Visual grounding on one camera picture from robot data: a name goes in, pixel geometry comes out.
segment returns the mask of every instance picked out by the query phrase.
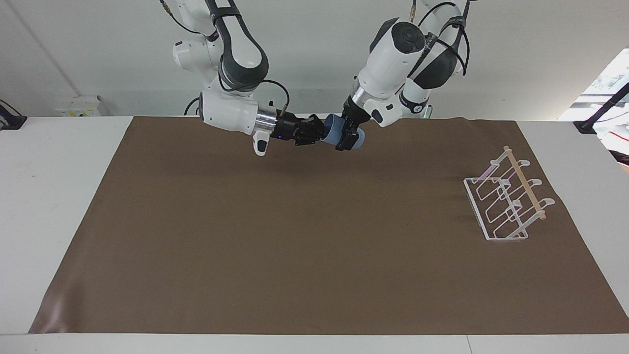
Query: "white metal frame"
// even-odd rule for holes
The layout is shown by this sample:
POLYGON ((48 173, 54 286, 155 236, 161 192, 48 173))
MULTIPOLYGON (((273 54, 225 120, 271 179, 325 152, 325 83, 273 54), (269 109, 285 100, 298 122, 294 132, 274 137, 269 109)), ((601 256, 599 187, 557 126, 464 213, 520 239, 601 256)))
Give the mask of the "white metal frame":
POLYGON ((541 185, 542 181, 538 179, 528 180, 524 177, 522 167, 530 166, 530 164, 531 162, 527 160, 517 161, 513 156, 512 150, 505 146, 502 155, 490 161, 489 167, 480 177, 470 177, 463 180, 478 224, 485 235, 485 239, 488 241, 518 241, 527 239, 528 233, 526 228, 538 219, 545 220, 546 213, 544 209, 555 203, 555 200, 551 198, 538 200, 535 196, 533 187, 541 185), (510 162, 511 166, 500 176, 493 176, 505 159, 510 162), (519 185, 512 181, 514 176, 518 177, 515 181, 519 180, 519 185), (495 188, 489 192, 482 193, 481 189, 487 183, 494 184, 495 188), (531 206, 528 208, 524 208, 524 205, 527 204, 523 200, 524 196, 528 196, 530 201, 531 206), (479 202, 491 200, 491 198, 494 198, 493 202, 481 213, 479 202), (498 210, 497 216, 491 217, 490 214, 492 212, 495 213, 496 210, 498 210), (517 225, 517 228, 513 232, 507 236, 499 235, 499 231, 504 226, 513 225, 514 223, 517 225))

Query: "white table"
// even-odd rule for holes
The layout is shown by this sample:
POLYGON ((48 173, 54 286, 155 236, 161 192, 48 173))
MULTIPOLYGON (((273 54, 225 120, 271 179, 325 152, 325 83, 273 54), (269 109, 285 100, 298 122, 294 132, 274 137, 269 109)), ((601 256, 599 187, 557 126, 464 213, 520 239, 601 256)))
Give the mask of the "white table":
MULTIPOLYGON (((629 334, 23 335, 130 122, 30 118, 22 130, 0 132, 0 353, 629 353, 629 334)), ((595 136, 571 123, 519 126, 629 314, 629 176, 595 136)))

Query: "wire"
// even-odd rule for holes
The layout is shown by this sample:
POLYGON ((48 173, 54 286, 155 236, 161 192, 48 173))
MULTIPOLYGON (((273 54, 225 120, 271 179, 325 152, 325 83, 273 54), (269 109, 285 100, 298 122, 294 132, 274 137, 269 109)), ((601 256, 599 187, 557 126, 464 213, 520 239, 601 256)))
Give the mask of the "wire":
POLYGON ((470 40, 467 38, 465 27, 461 26, 460 29, 461 33, 463 33, 463 38, 465 39, 465 46, 467 47, 467 55, 465 56, 465 71, 467 71, 467 66, 470 63, 470 40))
MULTIPOLYGON (((449 24, 447 27, 442 28, 442 29, 441 29, 441 32, 439 32, 439 37, 441 36, 441 34, 442 34, 442 33, 443 33, 443 32, 444 32, 444 31, 445 31, 448 27, 451 27, 451 26, 454 26, 454 25, 457 25, 457 24, 456 24, 456 23, 451 23, 451 24, 449 24)), ((470 40, 469 40, 469 38, 467 38, 467 32, 465 31, 465 27, 464 27, 464 26, 462 26, 462 25, 458 25, 458 26, 459 26, 459 30, 461 30, 461 34, 463 35, 463 39, 465 39, 465 47, 467 48, 467 54, 466 54, 466 56, 465 56, 465 65, 464 65, 464 67, 465 67, 465 71, 467 71, 467 65, 468 65, 468 64, 469 64, 469 62, 470 62, 470 40)))
POLYGON ((442 6, 446 6, 446 5, 450 5, 453 7, 457 7, 457 5, 455 3, 451 3, 450 1, 444 1, 442 3, 439 3, 437 5, 435 5, 433 8, 431 8, 430 10, 428 10, 428 12, 424 15, 424 17, 421 18, 420 24, 417 25, 417 27, 421 26, 422 23, 424 23, 424 21, 427 19, 427 17, 436 9, 442 7, 442 6))
POLYGON ((415 12, 417 11, 417 0, 413 0, 413 4, 411 5, 411 14, 409 16, 409 22, 415 22, 415 12))
POLYGON ((617 116, 615 116, 615 117, 613 117, 613 118, 608 118, 608 119, 606 119, 606 120, 599 120, 599 121, 597 121, 596 123, 603 123, 603 122, 610 121, 610 120, 612 120, 612 119, 620 118, 620 117, 622 117, 623 115, 626 115, 627 113, 629 113, 629 112, 624 112, 624 113, 623 113, 623 114, 621 114, 621 115, 617 115, 617 116))
POLYGON ((179 22, 179 20, 177 20, 175 18, 175 15, 172 14, 172 11, 170 10, 170 7, 168 6, 168 4, 166 3, 165 0, 159 0, 160 3, 162 3, 162 7, 164 8, 164 11, 166 11, 166 13, 168 15, 170 15, 170 17, 173 19, 173 21, 175 21, 179 27, 185 29, 186 31, 190 32, 190 33, 194 33, 195 35, 200 35, 201 32, 197 32, 197 31, 192 31, 190 28, 184 26, 181 22, 179 22))
POLYGON ((188 111, 190 110, 190 107, 192 107, 192 105, 198 100, 199 100, 199 97, 195 98, 194 100, 190 101, 190 103, 188 103, 188 106, 186 107, 186 110, 184 111, 184 115, 188 115, 188 111))
POLYGON ((624 140, 624 141, 629 141, 629 139, 627 139, 626 137, 622 137, 622 136, 620 136, 620 135, 618 135, 617 133, 614 133, 614 132, 612 132, 612 131, 610 131, 610 134, 611 134, 611 135, 614 135, 614 136, 615 136, 615 137, 617 137, 617 138, 621 138, 621 139, 622 139, 622 140, 624 140))
POLYGON ((225 91, 225 92, 234 92, 234 91, 238 91, 241 89, 246 89, 246 88, 251 88, 254 87, 255 85, 259 85, 262 83, 268 83, 268 84, 275 84, 277 86, 279 86, 282 90, 284 90, 284 94, 286 95, 286 105, 290 105, 291 104, 291 94, 288 93, 288 90, 286 89, 286 87, 284 85, 282 85, 281 83, 278 83, 275 80, 260 80, 260 81, 255 81, 254 83, 250 83, 250 84, 245 84, 242 86, 239 86, 237 88, 233 88, 233 89, 228 89, 225 87, 225 85, 223 84, 223 79, 221 78, 221 76, 218 76, 218 81, 221 83, 221 88, 225 91))
POLYGON ((15 107, 11 106, 7 101, 0 100, 0 102, 4 103, 7 107, 15 111, 15 113, 17 113, 19 116, 22 116, 22 113, 20 113, 17 109, 15 109, 15 107))
POLYGON ((465 64, 465 62, 463 61, 463 58, 459 55, 459 53, 456 50, 454 50, 454 48, 452 48, 451 45, 449 45, 448 43, 445 43, 443 40, 439 38, 437 38, 437 43, 446 47, 450 51, 450 53, 454 54, 457 57, 457 59, 461 63, 461 66, 463 67, 463 76, 465 76, 467 74, 467 64, 465 64))

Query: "black cable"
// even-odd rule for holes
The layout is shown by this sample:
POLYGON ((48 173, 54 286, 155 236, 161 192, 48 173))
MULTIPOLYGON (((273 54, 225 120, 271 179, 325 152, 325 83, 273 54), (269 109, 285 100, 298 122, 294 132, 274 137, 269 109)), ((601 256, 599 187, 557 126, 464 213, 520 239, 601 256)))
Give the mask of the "black cable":
POLYGON ((22 116, 22 113, 20 113, 17 109, 15 109, 15 107, 11 106, 7 101, 0 100, 0 102, 4 103, 4 105, 6 105, 7 107, 15 111, 15 113, 17 113, 19 116, 22 116))
POLYGON ((291 104, 291 95, 288 93, 288 90, 286 89, 286 87, 284 85, 282 85, 281 83, 278 83, 275 80, 260 80, 260 81, 255 81, 254 83, 250 83, 250 84, 246 84, 243 86, 239 86, 237 88, 233 88, 233 89, 228 89, 225 87, 225 85, 223 84, 223 80, 221 78, 221 76, 218 76, 218 82, 221 84, 221 88, 223 89, 223 91, 225 92, 233 92, 233 91, 238 91, 241 89, 246 89, 246 88, 250 88, 250 87, 254 87, 255 85, 259 85, 262 83, 268 83, 268 84, 275 84, 277 86, 279 86, 282 90, 284 90, 284 94, 286 94, 286 106, 291 104))
POLYGON ((177 20, 175 18, 175 15, 172 14, 172 11, 170 10, 170 7, 168 7, 168 4, 166 3, 165 0, 159 0, 160 3, 162 3, 162 7, 164 8, 164 11, 166 11, 166 13, 168 15, 170 15, 170 17, 183 29, 185 29, 186 31, 190 32, 190 33, 194 33, 195 35, 200 35, 201 32, 197 32, 197 31, 192 31, 190 28, 184 26, 181 22, 179 22, 179 20, 177 20))
POLYGON ((460 29, 461 33, 463 33, 463 38, 465 39, 465 46, 467 47, 467 55, 465 56, 465 69, 467 70, 467 66, 470 63, 470 40, 467 38, 465 27, 461 26, 460 29))
POLYGON ((450 53, 454 54, 457 57, 457 59, 461 63, 461 66, 463 66, 463 76, 465 76, 465 74, 467 74, 467 65, 465 64, 465 62, 463 61, 463 58, 459 55, 459 53, 456 50, 454 50, 454 48, 452 48, 451 45, 449 45, 448 43, 445 43, 443 40, 439 38, 437 38, 437 43, 446 47, 450 51, 450 53))
POLYGON ((456 5, 455 3, 452 3, 452 2, 450 2, 450 1, 444 1, 444 2, 442 2, 442 3, 439 3, 439 4, 435 5, 433 8, 431 8, 430 10, 428 10, 428 12, 424 15, 424 17, 422 17, 422 18, 421 18, 420 24, 419 24, 419 25, 417 25, 417 27, 421 26, 421 24, 422 24, 422 23, 424 23, 424 21, 427 19, 427 17, 428 17, 428 16, 429 16, 429 15, 430 15, 430 14, 431 14, 434 10, 436 10, 436 9, 438 9, 438 8, 442 7, 442 6, 446 6, 446 5, 450 5, 450 6, 453 6, 453 7, 455 7, 455 8, 457 7, 457 5, 456 5))
POLYGON ((186 107, 186 110, 184 111, 184 115, 188 115, 188 111, 190 110, 190 107, 192 107, 192 105, 198 100, 199 100, 199 97, 195 98, 194 100, 190 101, 190 103, 188 103, 188 106, 186 107))
MULTIPOLYGON (((448 27, 451 27, 451 26, 454 26, 454 25, 457 25, 457 24, 456 23, 451 23, 447 27, 442 28, 441 32, 439 32, 439 37, 441 36, 441 34, 446 29, 448 29, 448 27)), ((466 50, 467 54, 465 55, 465 64, 463 62, 461 62, 461 65, 463 66, 463 75, 465 75, 465 73, 467 72, 467 66, 469 65, 469 62, 470 62, 470 40, 469 40, 469 38, 467 38, 467 32, 465 31, 465 27, 461 26, 461 25, 458 25, 458 26, 459 26, 459 30, 461 30, 461 34, 463 35, 463 39, 465 39, 465 47, 467 49, 466 50)))

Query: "white wire rack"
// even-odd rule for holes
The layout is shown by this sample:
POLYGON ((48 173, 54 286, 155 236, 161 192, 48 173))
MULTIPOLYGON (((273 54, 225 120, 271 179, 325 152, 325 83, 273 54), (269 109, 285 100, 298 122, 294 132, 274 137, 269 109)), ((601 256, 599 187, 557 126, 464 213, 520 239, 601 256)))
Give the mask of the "white wire rack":
POLYGON ((527 160, 517 161, 511 149, 505 146, 502 155, 490 161, 489 168, 480 177, 463 180, 476 219, 488 241, 527 239, 526 228, 538 219, 545 220, 544 209, 555 203, 551 198, 538 200, 535 196, 533 188, 542 181, 525 178, 522 167, 530 164, 527 160))

